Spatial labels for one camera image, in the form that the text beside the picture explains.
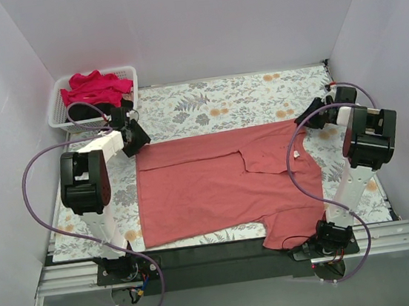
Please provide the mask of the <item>salmon pink t-shirt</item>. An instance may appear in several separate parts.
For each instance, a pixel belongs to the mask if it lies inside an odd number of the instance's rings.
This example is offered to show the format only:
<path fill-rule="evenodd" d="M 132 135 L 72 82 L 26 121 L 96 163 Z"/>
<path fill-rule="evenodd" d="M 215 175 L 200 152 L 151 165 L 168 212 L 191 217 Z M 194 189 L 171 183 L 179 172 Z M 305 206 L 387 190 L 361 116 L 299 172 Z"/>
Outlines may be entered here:
<path fill-rule="evenodd" d="M 261 223 L 277 250 L 316 231 L 322 174 L 291 120 L 149 144 L 136 157 L 146 248 Z"/>

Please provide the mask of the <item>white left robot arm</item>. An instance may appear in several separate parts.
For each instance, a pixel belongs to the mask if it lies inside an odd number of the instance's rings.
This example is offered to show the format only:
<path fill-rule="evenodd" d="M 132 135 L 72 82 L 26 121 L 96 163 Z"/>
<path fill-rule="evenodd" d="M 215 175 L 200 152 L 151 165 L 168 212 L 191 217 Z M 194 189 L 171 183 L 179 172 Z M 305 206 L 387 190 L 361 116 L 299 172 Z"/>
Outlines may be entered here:
<path fill-rule="evenodd" d="M 117 107 L 110 113 L 110 134 L 60 157 L 60 196 L 63 205 L 78 215 L 102 244 L 100 255 L 93 261 L 108 274 L 126 279 L 137 266 L 114 222 L 107 163 L 120 151 L 132 158 L 151 140 L 138 123 L 139 114 L 133 106 Z"/>

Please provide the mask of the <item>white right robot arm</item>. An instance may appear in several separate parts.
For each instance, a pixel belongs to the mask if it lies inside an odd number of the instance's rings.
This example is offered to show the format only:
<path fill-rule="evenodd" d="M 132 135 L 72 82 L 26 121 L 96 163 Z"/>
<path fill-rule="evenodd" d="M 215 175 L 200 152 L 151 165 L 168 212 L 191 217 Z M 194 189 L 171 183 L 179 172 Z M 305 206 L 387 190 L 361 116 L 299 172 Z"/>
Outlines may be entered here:
<path fill-rule="evenodd" d="M 346 129 L 342 146 L 345 168 L 334 200 L 326 208 L 325 217 L 318 221 L 312 240 L 314 249 L 326 255 L 342 252 L 356 241 L 352 213 L 368 182 L 393 157 L 397 114 L 395 110 L 357 104 L 357 95 L 364 90 L 348 82 L 329 83 L 325 91 L 295 123 L 317 130 L 326 124 Z"/>

